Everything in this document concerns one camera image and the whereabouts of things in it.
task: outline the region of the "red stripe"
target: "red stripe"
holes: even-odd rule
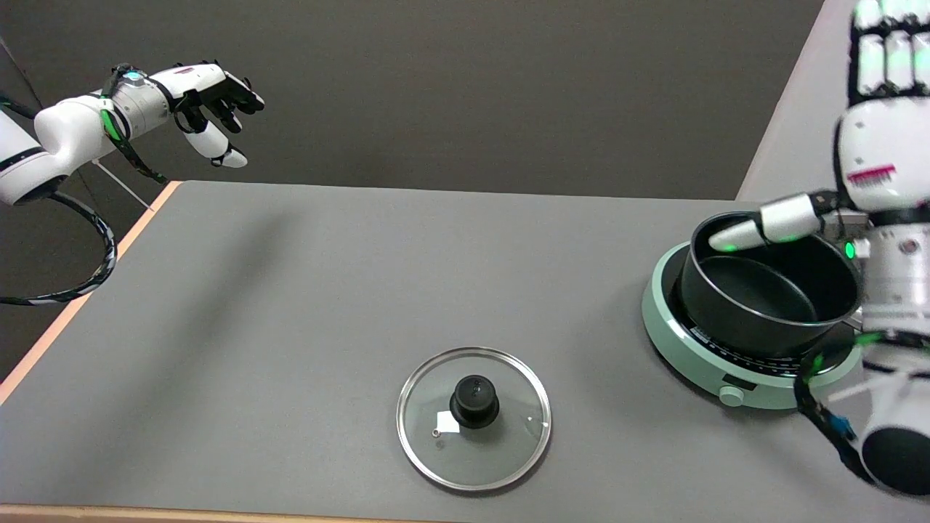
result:
[[[858,172],[849,173],[846,175],[846,179],[849,181],[859,181],[859,180],[865,180],[869,178],[878,178],[878,177],[891,174],[895,171],[897,171],[897,169],[895,169],[895,166],[889,164],[887,166],[870,168],[866,170],[860,170]]]

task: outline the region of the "cooktop knob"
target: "cooktop knob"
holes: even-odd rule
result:
[[[728,407],[739,407],[743,404],[743,391],[736,387],[721,387],[717,397],[720,398],[721,403]]]

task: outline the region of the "gray wall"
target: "gray wall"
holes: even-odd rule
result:
[[[0,34],[45,101],[99,87],[127,60],[154,72],[219,59],[250,77],[268,102],[234,140],[250,165],[211,168],[165,126],[136,144],[170,178],[729,199],[819,7],[6,0]],[[0,67],[2,85],[15,82]],[[156,194],[121,158],[105,163],[143,196]],[[98,209],[123,233],[139,206],[96,170],[84,172]],[[0,233],[44,253],[83,233],[38,205],[4,211]],[[0,288],[21,290],[8,284],[14,275],[35,289],[82,275],[97,244],[84,246],[91,256],[81,261],[16,249]],[[52,315],[0,309],[3,343],[13,347],[2,352],[21,350]]]

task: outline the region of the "black lid knob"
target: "black lid knob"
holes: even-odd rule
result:
[[[449,410],[458,424],[465,428],[487,427],[500,412],[500,402],[494,384],[477,374],[462,378],[449,398]]]

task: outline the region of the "pot rim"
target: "pot rim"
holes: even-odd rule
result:
[[[822,236],[816,235],[816,234],[805,236],[805,238],[814,238],[815,241],[819,242],[821,246],[826,247],[829,251],[835,254],[837,259],[839,259],[840,262],[849,271],[849,274],[853,277],[853,281],[856,284],[856,298],[853,300],[853,304],[851,308],[844,315],[840,315],[834,319],[822,320],[822,321],[794,321],[794,320],[774,317],[774,316],[767,315],[759,311],[756,311],[755,309],[751,309],[750,307],[740,302],[737,302],[736,300],[731,298],[729,294],[726,294],[725,292],[720,290],[720,288],[718,288],[717,285],[710,278],[707,277],[707,275],[704,273],[704,270],[701,268],[700,263],[698,263],[698,257],[695,255],[695,242],[698,238],[698,233],[703,231],[704,228],[706,228],[708,225],[712,224],[715,221],[719,221],[725,218],[735,218],[735,217],[746,217],[747,219],[751,220],[752,213],[748,211],[737,210],[737,211],[731,211],[731,212],[724,212],[721,214],[715,214],[709,217],[708,219],[706,219],[705,221],[702,221],[700,225],[698,225],[697,228],[695,228],[694,233],[691,234],[691,242],[688,244],[688,260],[685,260],[685,263],[691,263],[694,266],[694,268],[697,269],[697,273],[700,275],[701,279],[704,280],[704,282],[707,283],[713,289],[713,291],[717,293],[718,296],[723,297],[725,300],[727,300],[730,303],[733,303],[736,307],[742,309],[743,311],[746,311],[747,313],[758,316],[762,319],[772,321],[780,325],[787,325],[791,327],[803,327],[803,328],[809,328],[809,329],[831,327],[833,325],[836,325],[842,322],[843,320],[845,320],[847,317],[849,317],[852,313],[854,313],[859,308],[859,306],[862,303],[862,285],[861,285],[861,282],[859,281],[860,278],[859,278],[858,270],[856,269],[855,266],[853,266],[852,262],[850,262],[843,255],[843,253],[840,252],[838,248],[836,248],[832,243],[828,242]]]

